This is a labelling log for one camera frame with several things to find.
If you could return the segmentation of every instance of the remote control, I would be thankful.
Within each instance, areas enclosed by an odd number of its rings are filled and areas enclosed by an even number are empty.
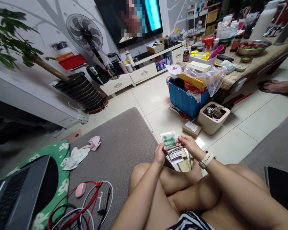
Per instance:
[[[217,59],[220,59],[221,61],[228,60],[230,62],[233,62],[233,60],[234,60],[233,58],[225,56],[223,54],[218,54]]]

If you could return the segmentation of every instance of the pink cloth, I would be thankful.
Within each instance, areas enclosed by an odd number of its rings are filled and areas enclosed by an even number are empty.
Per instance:
[[[89,144],[90,144],[90,149],[95,152],[101,144],[100,136],[95,136],[91,138],[89,140]]]

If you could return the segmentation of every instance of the pink mouse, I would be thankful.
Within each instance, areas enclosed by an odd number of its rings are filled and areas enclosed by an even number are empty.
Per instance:
[[[85,189],[86,189],[86,183],[79,184],[78,187],[76,188],[75,197],[77,198],[82,197],[83,194],[85,193]]]

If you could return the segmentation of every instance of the phone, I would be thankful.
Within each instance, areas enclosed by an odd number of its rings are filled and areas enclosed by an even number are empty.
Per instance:
[[[288,172],[271,166],[265,172],[271,196],[288,210]]]

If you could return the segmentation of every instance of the tv cabinet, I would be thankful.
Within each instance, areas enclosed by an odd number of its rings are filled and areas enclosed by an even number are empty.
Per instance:
[[[139,64],[144,64],[144,66],[137,70],[134,70],[132,73],[121,74],[118,79],[109,80],[106,84],[101,85],[100,88],[102,89],[102,91],[105,92],[106,95],[112,95],[113,97],[115,97],[115,93],[120,91],[121,89],[129,85],[133,85],[134,87],[136,87],[137,84],[167,71],[167,69],[157,71],[156,64],[152,61],[152,59],[169,51],[171,54],[172,64],[176,64],[178,61],[182,61],[184,48],[182,46],[182,43],[176,42],[173,43],[171,47],[166,48],[159,53],[149,53],[149,56],[147,56],[147,53],[139,55],[142,57],[142,59],[135,62],[133,66]]]

